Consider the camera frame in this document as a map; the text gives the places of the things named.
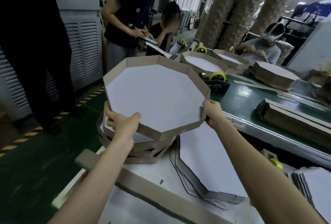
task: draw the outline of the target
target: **gray pants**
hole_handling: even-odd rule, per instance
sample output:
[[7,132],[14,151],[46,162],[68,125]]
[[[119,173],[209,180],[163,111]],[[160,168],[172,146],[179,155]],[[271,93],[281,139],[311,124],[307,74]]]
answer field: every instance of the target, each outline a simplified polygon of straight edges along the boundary
[[107,59],[106,59],[107,72],[113,69],[125,58],[136,57],[137,49],[138,49],[137,47],[133,49],[124,48],[107,40]]

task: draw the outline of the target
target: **black pants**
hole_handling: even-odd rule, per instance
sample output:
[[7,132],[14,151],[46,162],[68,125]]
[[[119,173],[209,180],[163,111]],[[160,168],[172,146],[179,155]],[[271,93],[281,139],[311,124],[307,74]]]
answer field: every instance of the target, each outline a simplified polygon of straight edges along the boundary
[[2,50],[16,71],[30,107],[41,125],[52,123],[54,109],[46,91],[46,70],[53,77],[62,105],[75,105],[70,75],[71,47],[69,42],[38,42],[2,44]]

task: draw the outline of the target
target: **person in gray shirt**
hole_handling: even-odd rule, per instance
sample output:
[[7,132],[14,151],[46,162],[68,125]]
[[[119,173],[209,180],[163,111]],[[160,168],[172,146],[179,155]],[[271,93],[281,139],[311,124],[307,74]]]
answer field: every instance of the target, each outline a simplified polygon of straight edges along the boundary
[[276,64],[279,59],[281,50],[276,45],[279,38],[285,31],[284,25],[280,23],[271,24],[260,38],[246,41],[234,48],[234,52],[242,55],[251,63],[256,61],[265,61]]

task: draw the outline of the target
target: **gray t-shirt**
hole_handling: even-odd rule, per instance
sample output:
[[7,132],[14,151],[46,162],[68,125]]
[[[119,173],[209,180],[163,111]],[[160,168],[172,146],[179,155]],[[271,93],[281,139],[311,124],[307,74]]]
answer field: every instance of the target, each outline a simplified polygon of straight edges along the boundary
[[[279,59],[279,56],[281,54],[281,50],[279,47],[275,44],[274,46],[266,46],[263,42],[261,42],[261,39],[256,38],[252,40],[248,40],[245,42],[246,44],[253,45],[255,47],[255,51],[263,50],[265,54],[267,55],[267,59],[269,63],[276,64],[277,60]],[[256,61],[263,61],[263,59],[258,59],[259,56],[256,54],[251,53],[245,53],[241,55],[244,58],[247,58],[250,62],[256,62]]]

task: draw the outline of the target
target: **octagonal cardboard tray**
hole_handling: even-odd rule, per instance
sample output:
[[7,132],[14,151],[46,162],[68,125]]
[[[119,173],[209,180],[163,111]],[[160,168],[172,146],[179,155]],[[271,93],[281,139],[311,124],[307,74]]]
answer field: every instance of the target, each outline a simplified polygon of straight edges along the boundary
[[230,68],[221,60],[216,59],[208,54],[196,51],[183,52],[180,55],[180,61],[191,66],[196,73],[212,74],[213,72],[221,71],[224,74],[228,73]]
[[112,111],[142,117],[137,132],[164,140],[198,128],[210,89],[192,67],[163,56],[130,57],[103,77]]
[[212,57],[221,60],[228,67],[234,70],[246,70],[250,66],[250,62],[243,57],[226,50],[213,50]]

